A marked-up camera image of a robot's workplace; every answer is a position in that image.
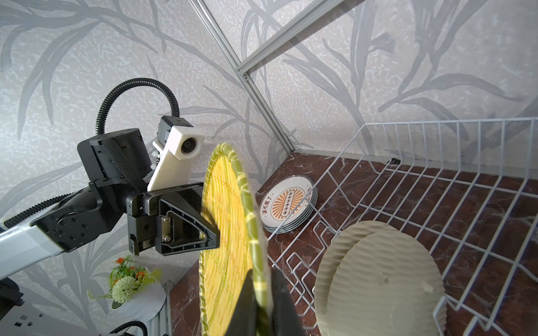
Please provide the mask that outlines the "beige patterned plate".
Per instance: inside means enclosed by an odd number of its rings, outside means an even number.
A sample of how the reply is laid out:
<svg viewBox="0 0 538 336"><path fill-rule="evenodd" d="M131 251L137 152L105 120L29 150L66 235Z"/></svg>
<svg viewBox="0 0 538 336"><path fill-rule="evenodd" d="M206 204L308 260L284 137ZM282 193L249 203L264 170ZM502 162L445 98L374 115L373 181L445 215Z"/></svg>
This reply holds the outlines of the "beige patterned plate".
<svg viewBox="0 0 538 336"><path fill-rule="evenodd" d="M200 326L203 335L224 335L245 283L253 285L254 334L270 335L273 299L267 240L249 178L234 147L221 143L205 175L202 215L220 232L219 247L200 252Z"/></svg>
<svg viewBox="0 0 538 336"><path fill-rule="evenodd" d="M377 232L396 231L396 228L380 221L359 221L336 236L324 253L315 282L315 313L322 335L328 335L327 304L329 289L336 270L344 256L356 243Z"/></svg>
<svg viewBox="0 0 538 336"><path fill-rule="evenodd" d="M361 239L333 276L329 335L443 335L441 273L424 246L399 231Z"/></svg>

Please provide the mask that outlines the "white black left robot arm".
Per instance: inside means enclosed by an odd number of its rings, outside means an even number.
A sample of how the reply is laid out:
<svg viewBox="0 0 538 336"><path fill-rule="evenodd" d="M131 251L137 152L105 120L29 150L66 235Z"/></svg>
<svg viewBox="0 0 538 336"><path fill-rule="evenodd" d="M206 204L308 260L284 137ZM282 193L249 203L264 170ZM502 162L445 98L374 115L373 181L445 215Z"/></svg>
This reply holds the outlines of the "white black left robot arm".
<svg viewBox="0 0 538 336"><path fill-rule="evenodd" d="M161 118L154 141L157 162L151 162L138 129L105 130L114 102L138 87L161 91L170 104L171 113ZM99 108L95 131L94 137L77 147L88 186L43 201L4 222L2 316L23 304L12 274L93 242L123 216L134 255L151 248L170 256L219 246L218 228L202 215L203 185L190 182L193 160L204 138L181 117L168 86L152 78L133 78L117 85Z"/></svg>

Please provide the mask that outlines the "white plate with red characters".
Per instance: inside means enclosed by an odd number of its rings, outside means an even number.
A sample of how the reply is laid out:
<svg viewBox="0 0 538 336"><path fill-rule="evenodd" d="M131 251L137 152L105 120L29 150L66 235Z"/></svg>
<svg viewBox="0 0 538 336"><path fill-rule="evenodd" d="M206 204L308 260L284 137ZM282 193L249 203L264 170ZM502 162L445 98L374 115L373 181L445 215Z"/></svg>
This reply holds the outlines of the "white plate with red characters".
<svg viewBox="0 0 538 336"><path fill-rule="evenodd" d="M262 217L262 225L265 230L275 234L288 233L305 224L313 215L318 199L316 188L288 188L271 202L269 198L273 195L271 192L263 200L263 208L267 208L268 215Z"/></svg>

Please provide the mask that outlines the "white wire dish rack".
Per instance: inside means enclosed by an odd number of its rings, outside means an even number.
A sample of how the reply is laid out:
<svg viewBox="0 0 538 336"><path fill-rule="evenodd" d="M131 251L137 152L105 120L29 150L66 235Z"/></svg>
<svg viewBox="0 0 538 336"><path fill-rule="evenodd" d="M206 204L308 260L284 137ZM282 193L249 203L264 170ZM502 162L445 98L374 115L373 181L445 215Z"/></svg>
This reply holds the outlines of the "white wire dish rack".
<svg viewBox="0 0 538 336"><path fill-rule="evenodd" d="M312 214L269 237L307 335L315 280L345 228L381 221L417 239L444 280L447 335L537 334L537 119L371 123L339 151L293 153L258 193L310 178Z"/></svg>

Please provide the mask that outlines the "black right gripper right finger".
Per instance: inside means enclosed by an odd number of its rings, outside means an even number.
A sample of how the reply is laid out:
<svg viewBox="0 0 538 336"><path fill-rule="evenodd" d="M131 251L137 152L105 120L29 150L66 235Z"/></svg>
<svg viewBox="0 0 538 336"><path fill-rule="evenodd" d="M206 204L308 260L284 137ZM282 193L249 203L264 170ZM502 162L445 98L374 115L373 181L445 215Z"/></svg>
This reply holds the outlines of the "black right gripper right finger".
<svg viewBox="0 0 538 336"><path fill-rule="evenodd" d="M301 319L296 312L284 274L280 270L272 269L271 281L274 304L273 334L276 336L304 336Z"/></svg>

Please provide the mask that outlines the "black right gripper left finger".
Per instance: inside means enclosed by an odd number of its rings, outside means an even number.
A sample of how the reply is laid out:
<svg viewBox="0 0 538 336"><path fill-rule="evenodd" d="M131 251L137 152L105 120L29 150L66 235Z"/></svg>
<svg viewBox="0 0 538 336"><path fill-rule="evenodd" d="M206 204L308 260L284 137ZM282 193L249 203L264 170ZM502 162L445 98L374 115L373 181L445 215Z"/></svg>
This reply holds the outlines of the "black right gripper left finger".
<svg viewBox="0 0 538 336"><path fill-rule="evenodd" d="M252 270L249 270L225 336L256 335L257 313Z"/></svg>

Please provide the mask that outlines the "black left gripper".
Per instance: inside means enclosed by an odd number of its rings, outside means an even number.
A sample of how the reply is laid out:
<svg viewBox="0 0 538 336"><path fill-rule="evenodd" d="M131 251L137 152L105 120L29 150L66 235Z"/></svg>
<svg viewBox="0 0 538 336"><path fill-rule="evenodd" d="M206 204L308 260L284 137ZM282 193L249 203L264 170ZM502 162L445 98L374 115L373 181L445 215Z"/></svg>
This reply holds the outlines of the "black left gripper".
<svg viewBox="0 0 538 336"><path fill-rule="evenodd" d="M162 256L219 248L220 231L203 215L203 183L134 192L126 197L129 251L154 248Z"/></svg>

